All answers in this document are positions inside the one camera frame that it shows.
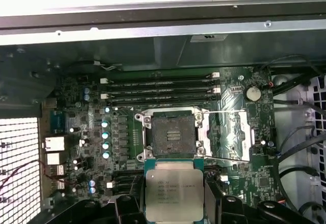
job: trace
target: ram slot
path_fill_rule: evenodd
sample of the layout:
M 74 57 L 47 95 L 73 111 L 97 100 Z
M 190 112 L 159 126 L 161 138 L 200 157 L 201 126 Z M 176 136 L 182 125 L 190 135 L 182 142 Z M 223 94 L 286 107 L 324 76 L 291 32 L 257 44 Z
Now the ram slot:
M 146 90 L 168 90 L 168 89 L 207 89 L 213 88 L 217 84 L 216 83 L 184 83 L 184 84 L 147 84 L 146 86 L 139 86 L 138 84 L 134 84 L 132 86 L 120 86 L 120 87 L 106 87 L 106 92 L 134 92 L 134 91 L 146 91 Z
M 217 94 L 206 95 L 196 98 L 192 97 L 177 97 L 177 98 L 153 98 L 150 100 L 132 100 L 132 101 L 116 101 L 109 102 L 110 106 L 114 107 L 128 107 L 128 106 L 140 106 L 140 105 L 158 105 L 158 104 L 181 104 L 181 103 L 198 103 L 220 100 L 221 96 Z
M 178 81 L 209 81 L 219 79 L 219 77 L 213 77 L 211 74 L 207 75 L 191 75 L 191 76 L 181 76 L 181 77 L 171 77 L 171 76 L 159 76 L 159 77 L 142 77 L 142 78 L 135 78 L 135 79 L 119 79 L 119 80 L 110 80 L 112 84 L 122 85 L 125 83 L 134 83 L 135 81 L 139 83 L 149 83 L 149 82 L 160 82 L 160 81 L 171 81 L 171 82 L 178 82 Z

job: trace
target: chip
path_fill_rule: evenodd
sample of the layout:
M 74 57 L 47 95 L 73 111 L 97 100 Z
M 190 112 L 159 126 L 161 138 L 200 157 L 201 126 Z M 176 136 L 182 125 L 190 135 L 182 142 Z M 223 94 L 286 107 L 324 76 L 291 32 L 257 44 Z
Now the chip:
M 195 117 L 152 118 L 152 147 L 154 155 L 195 154 Z
M 259 178 L 259 186 L 260 187 L 268 187 L 269 179 L 267 177 Z

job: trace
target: cable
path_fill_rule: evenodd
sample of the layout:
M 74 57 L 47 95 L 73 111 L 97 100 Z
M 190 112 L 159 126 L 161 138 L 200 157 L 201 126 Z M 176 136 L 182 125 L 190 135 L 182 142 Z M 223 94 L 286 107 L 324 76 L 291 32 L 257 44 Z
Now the cable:
M 283 140 L 283 142 L 280 145 L 279 151 L 281 152 L 282 149 L 284 148 L 286 142 L 290 139 L 290 137 L 292 137 L 297 131 L 302 130 L 302 129 L 311 129 L 310 135 L 311 137 L 314 136 L 314 130 L 315 130 L 315 126 L 311 125 L 311 126 L 299 126 L 295 129 L 293 129 Z
M 296 207 L 294 206 L 294 204 L 292 203 L 292 201 L 290 200 L 289 196 L 287 195 L 287 193 L 286 193 L 286 191 L 285 191 L 285 189 L 283 187 L 281 177 L 280 177 L 280 174 L 279 174 L 279 162 L 277 161 L 277 159 L 274 160 L 274 162 L 273 162 L 273 175 L 274 175 L 274 179 L 275 179 L 277 185 L 279 186 L 281 194 L 286 199 L 287 205 L 290 207 L 290 209 L 292 211 L 294 211 L 295 213 L 299 213 L 298 210 L 296 209 Z
M 274 87 L 273 88 L 273 96 L 279 95 L 281 93 L 285 93 L 286 91 L 288 91 L 292 88 L 295 88 L 300 83 L 308 81 L 308 80 L 316 77 L 317 75 L 318 74 L 316 74 L 314 71 L 310 72 L 310 73 L 301 74 L 301 75 L 287 81 L 286 83 L 283 83 L 277 87 Z
M 311 139 L 308 139 L 296 146 L 294 146 L 293 148 L 289 149 L 288 151 L 286 151 L 280 158 L 279 158 L 279 163 L 282 162 L 283 160 L 285 160 L 286 158 L 292 156 L 293 154 L 301 151 L 302 149 L 305 149 L 307 147 L 310 147 L 316 143 L 320 143 L 323 142 L 324 140 L 326 140 L 326 134 L 320 134 L 318 136 L 315 136 Z
M 9 180 L 10 178 L 12 178 L 13 176 L 15 176 L 21 168 L 25 167 L 25 166 L 28 165 L 28 164 L 34 163 L 34 162 L 39 162 L 39 163 L 42 165 L 42 167 L 43 167 L 43 175 L 46 176 L 47 178 L 49 178 L 49 179 L 51 179 L 51 180 L 55 180 L 55 181 L 59 181 L 59 182 L 63 182 L 63 183 L 67 183 L 65 180 L 58 179 L 58 177 L 62 178 L 62 176 L 49 176 L 48 174 L 46 174 L 46 172 L 45 172 L 45 164 L 44 164 L 41 160 L 35 159 L 35 160 L 32 160 L 32 161 L 30 161 L 30 162 L 27 162 L 27 163 L 22 164 L 21 166 L 17 167 L 17 168 L 12 172 L 12 174 L 11 174 L 10 176 L 8 176 L 6 179 L 4 179 L 4 180 L 2 181 L 1 186 L 0 186 L 0 192 L 1 192 L 1 190 L 3 189 L 3 187 L 5 186 L 5 183 L 8 182 L 8 180 Z
M 307 173 L 310 176 L 319 177 L 319 174 L 318 174 L 317 170 L 315 170 L 312 167 L 309 167 L 309 166 L 296 166 L 296 167 L 286 169 L 285 171 L 282 171 L 280 173 L 280 178 L 284 177 L 285 175 L 287 175 L 287 174 L 289 174 L 291 172 L 296 172 L 296 171 L 302 171 L 302 172 Z
M 258 70 L 258 72 L 261 72 L 263 69 L 265 69 L 267 66 L 271 65 L 271 64 L 274 64 L 278 61 L 281 61 L 281 60 L 286 60 L 286 59 L 289 59 L 289 58 L 301 58 L 303 59 L 304 61 L 306 61 L 306 63 L 317 73 L 319 74 L 321 77 L 324 76 L 323 72 L 318 70 L 316 66 L 314 66 L 312 64 L 312 62 L 304 55 L 302 54 L 290 54 L 290 55 L 287 55 L 287 56 L 283 56 L 283 57 L 280 57 L 280 58 L 277 58 L 277 59 L 274 59 L 274 60 L 271 60 L 269 61 L 267 64 L 263 65 L 262 67 L 260 67 L 260 69 Z
M 284 104 L 284 105 L 300 105 L 299 101 L 298 100 L 279 100 L 279 99 L 274 99 L 273 100 L 274 103 L 277 103 L 277 104 Z M 302 102 L 302 105 L 303 106 L 307 106 L 311 109 L 313 109 L 314 111 L 320 113 L 321 115 L 323 116 L 326 116 L 326 111 L 319 108 L 318 106 L 312 104 L 312 103 L 309 103 L 309 102 L 306 102 L 306 101 L 303 101 Z
M 305 212 L 310 208 L 310 207 L 318 207 L 320 210 L 324 210 L 326 212 L 326 207 L 324 207 L 323 205 L 314 202 L 314 201 L 310 201 L 310 202 L 306 202 L 303 205 L 301 205 L 301 207 L 299 208 L 299 212 L 301 215 L 304 215 Z

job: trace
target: green circuit board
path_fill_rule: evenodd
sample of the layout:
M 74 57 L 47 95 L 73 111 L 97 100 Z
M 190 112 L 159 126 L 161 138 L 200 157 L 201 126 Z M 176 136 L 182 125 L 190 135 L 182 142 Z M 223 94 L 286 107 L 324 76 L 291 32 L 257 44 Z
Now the green circuit board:
M 247 97 L 251 88 L 259 90 L 257 101 L 250 99 L 251 95 Z M 278 195 L 270 172 L 276 135 L 268 70 L 259 73 L 254 67 L 113 70 L 64 77 L 58 83 L 56 98 L 58 106 L 52 112 L 52 133 L 69 133 L 69 128 L 79 128 L 73 134 L 88 141 L 85 145 L 79 141 L 69 147 L 70 161 L 78 157 L 93 158 L 92 166 L 81 173 L 84 181 L 78 183 L 78 191 L 71 193 L 76 201 L 92 198 L 105 203 L 109 200 L 115 193 L 107 191 L 105 183 L 116 171 L 143 170 L 144 163 L 138 156 L 146 146 L 154 147 L 157 159 L 196 157 L 196 148 L 184 142 L 197 140 L 197 132 L 191 132 L 192 137 L 184 141 L 179 138 L 179 133 L 187 131 L 194 117 L 189 109 L 179 109 L 194 107 L 211 112 L 207 130 L 211 156 L 205 165 L 217 164 L 226 169 L 228 182 L 224 191 L 239 196 L 249 205 L 255 205 L 257 199 L 274 200 Z M 161 142 L 159 129 L 157 132 L 154 128 L 144 128 L 136 119 L 137 114 L 149 109 L 156 111 L 152 125 L 157 123 L 157 128 L 171 123 L 180 126 L 180 131 L 170 130 L 172 137 L 167 135 L 168 141 L 174 138 L 180 144 L 164 148 L 158 143 Z M 250 143 L 249 148 L 243 146 L 245 140 L 247 145 Z M 71 167 L 65 169 L 75 179 L 78 175 Z M 88 185 L 91 179 L 100 179 L 93 194 Z

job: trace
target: white label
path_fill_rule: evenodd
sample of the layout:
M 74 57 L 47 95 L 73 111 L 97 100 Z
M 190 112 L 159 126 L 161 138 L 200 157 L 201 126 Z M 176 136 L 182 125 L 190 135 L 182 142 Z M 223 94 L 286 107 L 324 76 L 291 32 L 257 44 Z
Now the white label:
M 228 34 L 207 34 L 192 36 L 190 42 L 222 42 Z

